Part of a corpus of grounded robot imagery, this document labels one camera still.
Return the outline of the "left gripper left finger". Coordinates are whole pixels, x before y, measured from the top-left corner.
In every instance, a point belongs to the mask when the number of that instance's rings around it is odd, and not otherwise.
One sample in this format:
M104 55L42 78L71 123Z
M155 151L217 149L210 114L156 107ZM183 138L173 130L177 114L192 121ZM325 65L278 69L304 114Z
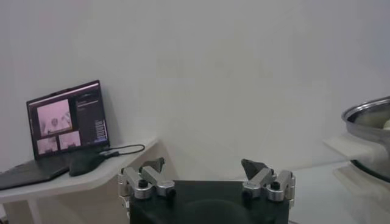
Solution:
M125 167L118 174L118 194L124 200L133 196L137 200L148 200L154 194L171 199L176 196L175 182L162 174L164 157L142 163L138 170Z

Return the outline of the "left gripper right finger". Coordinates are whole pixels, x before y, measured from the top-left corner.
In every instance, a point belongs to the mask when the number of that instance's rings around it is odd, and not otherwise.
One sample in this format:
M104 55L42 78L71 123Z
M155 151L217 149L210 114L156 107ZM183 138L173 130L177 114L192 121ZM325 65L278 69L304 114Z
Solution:
M246 173L247 181L243 182L242 196L245 201L260 198L265 194L272 202L287 200L294 203L296 178L291 171L282 170L276 173L265 163L242 159L241 165Z

